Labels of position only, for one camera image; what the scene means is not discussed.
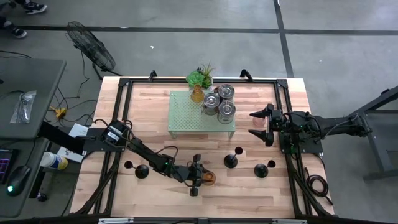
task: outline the green pegboard platform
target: green pegboard platform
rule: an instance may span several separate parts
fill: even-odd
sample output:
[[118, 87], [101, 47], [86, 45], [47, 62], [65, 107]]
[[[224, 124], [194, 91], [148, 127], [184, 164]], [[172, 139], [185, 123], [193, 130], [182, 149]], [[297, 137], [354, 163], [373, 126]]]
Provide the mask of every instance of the green pegboard platform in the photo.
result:
[[193, 102], [190, 95], [191, 91], [170, 92], [169, 132], [172, 137], [176, 138], [177, 132], [228, 132], [231, 138], [236, 130], [235, 118], [229, 124], [221, 124], [217, 114], [202, 113], [201, 103]]

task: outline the gray floor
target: gray floor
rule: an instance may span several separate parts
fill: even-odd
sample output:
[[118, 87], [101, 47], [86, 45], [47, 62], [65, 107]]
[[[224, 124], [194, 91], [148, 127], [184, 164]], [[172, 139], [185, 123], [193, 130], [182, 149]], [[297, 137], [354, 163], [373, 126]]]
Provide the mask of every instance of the gray floor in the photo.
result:
[[[64, 26], [199, 27], [277, 29], [271, 0], [42, 0], [49, 11], [25, 16], [8, 12], [15, 23]], [[397, 30], [398, 2], [394, 0], [280, 0], [286, 29]], [[68, 62], [60, 88], [75, 96], [84, 80], [80, 52], [59, 31], [28, 31], [24, 40], [0, 33], [0, 49], [35, 58]], [[185, 76], [211, 60], [215, 76], [238, 76], [242, 68], [254, 77], [286, 77], [279, 34], [220, 34], [174, 32], [95, 32], [116, 60], [115, 71], [125, 75]], [[294, 77], [304, 78], [313, 114], [343, 116], [398, 84], [398, 36], [287, 35]], [[86, 59], [81, 98], [95, 99], [101, 82]], [[90, 113], [94, 103], [71, 110], [68, 119]], [[326, 174], [337, 215], [346, 218], [398, 222], [398, 179], [365, 184], [362, 176], [377, 171], [366, 139], [330, 136], [323, 141]], [[60, 215], [76, 175], [49, 178], [44, 191], [50, 200], [29, 200], [20, 218]]]

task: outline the shoe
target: shoe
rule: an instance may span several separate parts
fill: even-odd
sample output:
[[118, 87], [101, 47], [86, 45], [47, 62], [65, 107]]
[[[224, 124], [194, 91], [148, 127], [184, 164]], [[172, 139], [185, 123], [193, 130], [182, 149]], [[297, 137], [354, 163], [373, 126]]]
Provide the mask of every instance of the shoe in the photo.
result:
[[30, 2], [24, 5], [24, 9], [26, 14], [33, 15], [37, 13], [44, 12], [47, 6], [44, 4], [37, 4], [35, 2]]
[[27, 35], [26, 31], [18, 28], [18, 26], [15, 26], [14, 24], [6, 26], [6, 30], [8, 30], [10, 33], [12, 33], [14, 35], [14, 37], [17, 37], [17, 38], [24, 38]]

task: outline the green succulent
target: green succulent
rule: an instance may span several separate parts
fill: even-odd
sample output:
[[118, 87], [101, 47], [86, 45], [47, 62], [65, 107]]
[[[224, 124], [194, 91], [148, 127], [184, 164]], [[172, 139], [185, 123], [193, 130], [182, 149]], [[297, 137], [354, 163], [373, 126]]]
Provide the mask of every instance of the green succulent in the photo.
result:
[[187, 76], [187, 82], [189, 84], [190, 88], [193, 88], [195, 85], [199, 84], [202, 86], [203, 80], [205, 79], [205, 76], [198, 72], [197, 70], [191, 72], [189, 76]]
[[205, 76], [205, 77], [209, 77], [210, 73], [214, 70], [215, 68], [211, 67], [211, 63], [209, 62], [209, 64], [204, 65], [202, 64], [202, 68], [200, 68], [201, 73]]
[[209, 88], [210, 86], [211, 86], [211, 81], [212, 81], [212, 77], [211, 76], [206, 76], [204, 79], [203, 79], [203, 83], [202, 83], [202, 87], [203, 88], [205, 88], [205, 89], [207, 89], [207, 88]]

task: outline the wooden table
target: wooden table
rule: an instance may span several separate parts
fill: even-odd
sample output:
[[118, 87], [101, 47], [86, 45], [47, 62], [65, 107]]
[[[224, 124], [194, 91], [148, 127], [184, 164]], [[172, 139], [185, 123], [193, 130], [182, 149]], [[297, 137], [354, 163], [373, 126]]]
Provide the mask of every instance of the wooden table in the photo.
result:
[[[310, 111], [304, 81], [301, 78], [287, 79], [293, 110]], [[104, 77], [95, 119], [111, 121], [119, 77]], [[189, 188], [175, 179], [164, 177], [153, 171], [146, 179], [138, 179], [134, 169], [124, 168], [126, 161], [133, 164], [147, 164], [131, 151], [122, 154], [118, 181], [114, 193], [112, 216], [130, 217], [226, 217], [226, 218], [293, 218], [293, 206], [284, 155], [279, 150], [275, 136], [272, 147], [265, 147], [257, 137], [248, 133], [255, 127], [250, 112], [262, 110], [267, 103], [276, 105], [272, 85], [234, 84], [236, 105], [236, 132], [229, 141], [226, 133], [179, 134], [172, 139], [167, 131], [170, 90], [186, 90], [186, 83], [136, 83], [132, 89], [128, 118], [133, 123], [134, 134], [153, 150], [164, 146], [178, 146], [180, 152], [176, 164], [186, 164], [194, 154], [201, 154], [204, 166], [216, 174], [215, 185], [199, 188], [199, 196], [189, 196]], [[119, 119], [122, 116], [124, 90]], [[285, 108], [284, 95], [280, 91]], [[234, 148], [244, 149], [238, 156], [238, 165], [227, 169], [224, 156], [232, 154]], [[174, 155], [174, 150], [164, 153]], [[100, 179], [103, 152], [95, 152], [83, 161], [73, 198], [71, 212], [77, 211], [89, 199]], [[254, 166], [276, 161], [276, 167], [269, 169], [269, 175], [260, 179], [254, 175]], [[311, 174], [325, 177], [319, 158], [303, 154], [303, 164]], [[304, 212], [303, 197], [298, 190], [300, 208]], [[104, 191], [102, 206], [106, 205], [108, 189]], [[325, 198], [317, 198], [326, 211], [333, 213], [333, 207]]]

